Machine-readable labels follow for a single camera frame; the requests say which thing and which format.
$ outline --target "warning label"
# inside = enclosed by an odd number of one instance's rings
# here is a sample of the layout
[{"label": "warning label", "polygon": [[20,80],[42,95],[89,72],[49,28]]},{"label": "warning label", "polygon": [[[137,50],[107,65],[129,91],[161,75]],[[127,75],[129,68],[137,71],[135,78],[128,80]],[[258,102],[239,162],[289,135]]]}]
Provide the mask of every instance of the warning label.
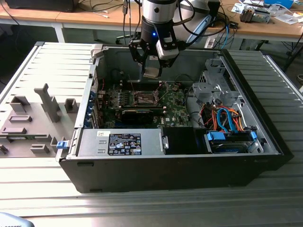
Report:
[{"label": "warning label", "polygon": [[109,155],[141,155],[141,134],[110,134]]}]

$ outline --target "blue latch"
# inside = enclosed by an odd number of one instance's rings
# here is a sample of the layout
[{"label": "blue latch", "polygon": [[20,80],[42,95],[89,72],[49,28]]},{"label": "blue latch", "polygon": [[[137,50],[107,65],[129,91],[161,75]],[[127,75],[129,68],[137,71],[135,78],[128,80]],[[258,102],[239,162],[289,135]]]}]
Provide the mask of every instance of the blue latch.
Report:
[{"label": "blue latch", "polygon": [[255,133],[254,131],[252,131],[252,132],[250,133],[250,136],[252,137],[253,140],[256,140],[256,139],[257,139],[257,135],[256,135],[256,133]]},{"label": "blue latch", "polygon": [[86,112],[90,114],[91,112],[93,112],[93,108],[88,106],[87,109],[86,109]]},{"label": "blue latch", "polygon": [[68,141],[59,141],[57,143],[57,149],[69,149]]},{"label": "blue latch", "polygon": [[95,98],[95,97],[96,97],[96,93],[93,92],[93,91],[90,91],[90,97],[91,97],[91,98]]},{"label": "blue latch", "polygon": [[224,136],[224,133],[223,132],[219,132],[219,131],[211,131],[207,134],[207,138],[208,138],[208,141],[211,141],[211,140],[225,140],[225,136]]}]

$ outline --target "wooden table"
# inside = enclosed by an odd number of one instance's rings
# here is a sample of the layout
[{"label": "wooden table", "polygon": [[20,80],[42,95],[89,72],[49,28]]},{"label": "wooden table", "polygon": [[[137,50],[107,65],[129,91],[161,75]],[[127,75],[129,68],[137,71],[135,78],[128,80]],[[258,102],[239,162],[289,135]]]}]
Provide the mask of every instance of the wooden table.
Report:
[{"label": "wooden table", "polygon": [[[76,9],[73,13],[64,13],[47,10],[31,10],[31,9],[10,9],[4,0],[3,5],[6,10],[18,21],[21,25],[31,26],[50,26],[56,31],[58,41],[65,42],[63,29],[64,28],[81,28],[81,29],[95,29],[95,30],[122,30],[123,14],[122,8],[116,7],[108,10],[109,18],[102,17],[92,12],[86,12],[81,9]],[[93,4],[105,2],[106,0],[92,0]],[[222,0],[223,8],[226,15],[232,21],[239,23],[236,38],[257,39],[257,40],[274,40],[274,41],[289,41],[296,42],[303,32],[301,24],[289,25],[281,22],[275,18],[271,18],[268,24],[265,23],[242,23],[240,22],[240,15],[230,12],[232,5],[237,0]],[[89,6],[84,3],[82,7],[89,10]],[[121,0],[114,0],[112,4],[99,6],[96,9],[111,7],[113,5],[122,4]],[[295,5],[291,10],[303,10],[302,6]],[[132,3],[132,21],[131,30],[134,31],[139,18],[138,6]],[[15,24],[11,17],[0,6],[0,24]],[[209,28],[208,33],[212,33],[220,28],[218,25],[215,28]],[[126,17],[125,30],[129,30],[129,17]]]}]

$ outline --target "motherboard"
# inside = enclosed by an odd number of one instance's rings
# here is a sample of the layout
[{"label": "motherboard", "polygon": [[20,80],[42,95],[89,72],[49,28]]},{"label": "motherboard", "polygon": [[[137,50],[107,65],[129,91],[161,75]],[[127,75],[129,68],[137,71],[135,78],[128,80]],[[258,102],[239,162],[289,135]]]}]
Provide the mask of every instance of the motherboard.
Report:
[{"label": "motherboard", "polygon": [[159,128],[191,126],[179,83],[120,83],[98,94],[101,127]]}]

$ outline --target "floor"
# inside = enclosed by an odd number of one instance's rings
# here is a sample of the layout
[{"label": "floor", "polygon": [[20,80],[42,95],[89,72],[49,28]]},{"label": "floor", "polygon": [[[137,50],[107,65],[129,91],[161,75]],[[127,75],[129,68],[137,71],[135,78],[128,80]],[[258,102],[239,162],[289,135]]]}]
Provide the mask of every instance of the floor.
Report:
[{"label": "floor", "polygon": [[[54,29],[49,27],[36,26],[12,26],[13,35],[9,36],[6,33],[0,36],[0,91],[8,83],[14,72],[18,69],[27,53],[31,50],[36,41],[57,42]],[[97,31],[98,39],[105,44],[115,44],[116,37],[122,35],[120,31]],[[95,43],[93,32],[85,29],[65,29],[65,40],[69,43]],[[235,39],[233,45],[242,40]],[[242,43],[241,49],[253,49],[257,41],[246,40]],[[269,54],[273,60],[283,67],[287,59],[286,52],[289,51],[281,42],[270,41],[263,44],[261,51]],[[298,57],[286,72],[291,81],[300,88],[297,81],[297,75],[302,73],[303,56]]]}]

